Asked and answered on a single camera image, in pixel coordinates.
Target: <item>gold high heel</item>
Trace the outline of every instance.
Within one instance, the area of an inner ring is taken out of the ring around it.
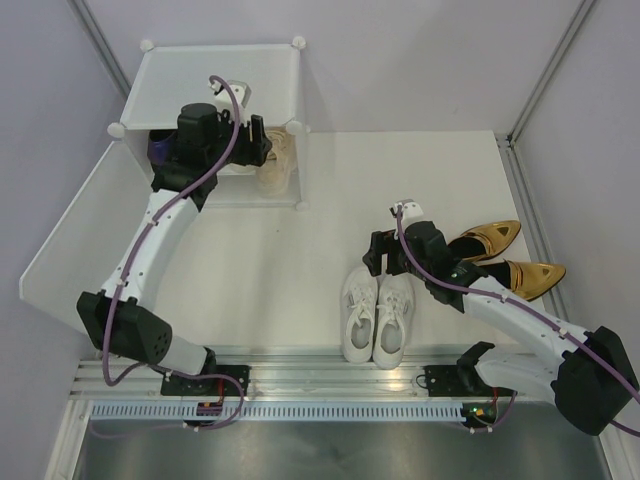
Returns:
[[[551,290],[567,273],[567,269],[562,265],[509,260],[506,262],[511,272],[511,290],[528,301],[535,300]]]
[[[464,239],[472,238],[479,241],[485,251],[479,255],[468,257],[463,256],[463,258],[470,262],[490,260],[504,252],[515,240],[519,232],[520,222],[517,220],[488,223],[486,225],[479,225],[467,230],[458,238],[449,242],[449,247],[451,247],[455,252],[458,250],[457,245],[455,245],[456,241],[458,241],[458,245],[462,245],[464,243]]]

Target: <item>shoe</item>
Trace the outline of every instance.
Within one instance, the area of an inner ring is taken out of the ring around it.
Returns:
[[[347,277],[341,297],[342,354],[351,363],[371,359],[376,322],[378,281],[367,267],[358,267]]]
[[[289,178],[296,167],[291,135],[284,128],[271,128],[265,134],[272,147],[264,165],[256,170],[258,188],[265,196],[282,195],[289,188]]]
[[[482,265],[489,275],[516,295],[531,301],[553,288],[567,273],[562,265],[504,262]]]
[[[470,262],[490,260],[504,252],[518,232],[520,222],[517,220],[488,223],[467,230],[451,241],[449,248],[456,257]]]
[[[408,273],[385,277],[378,295],[378,326],[373,347],[373,361],[378,367],[391,370],[402,362],[415,303]]]

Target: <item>gray wall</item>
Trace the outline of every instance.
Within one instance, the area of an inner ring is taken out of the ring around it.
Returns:
[[[18,299],[18,278],[108,144],[122,99],[63,0],[0,15],[0,476],[42,478],[86,337]]]
[[[580,0],[87,0],[132,80],[140,41],[303,35],[315,131],[506,132]]]
[[[571,318],[624,340],[640,374],[640,2],[598,4],[519,143]],[[640,406],[623,412],[640,429]],[[640,452],[640,442],[632,441]]]

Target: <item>sneaker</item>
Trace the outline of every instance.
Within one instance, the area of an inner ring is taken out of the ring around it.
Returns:
[[[369,274],[367,267],[351,272],[342,287],[342,354],[351,363],[371,359],[377,296],[378,281]]]
[[[409,274],[385,277],[378,295],[380,312],[373,349],[373,361],[380,368],[391,370],[402,362],[415,303]]]

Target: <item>white storage cube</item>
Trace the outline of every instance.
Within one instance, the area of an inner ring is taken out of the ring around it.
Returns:
[[[209,76],[247,83],[251,97],[245,120],[262,116],[265,128],[286,129],[297,170],[278,195],[261,193],[255,174],[227,166],[206,207],[295,206],[306,202],[306,136],[300,84],[300,51],[291,45],[156,47],[147,51],[127,100],[117,136],[124,136],[139,161],[147,161],[150,130],[175,129],[184,105],[213,103]],[[299,208],[306,208],[306,203]]]

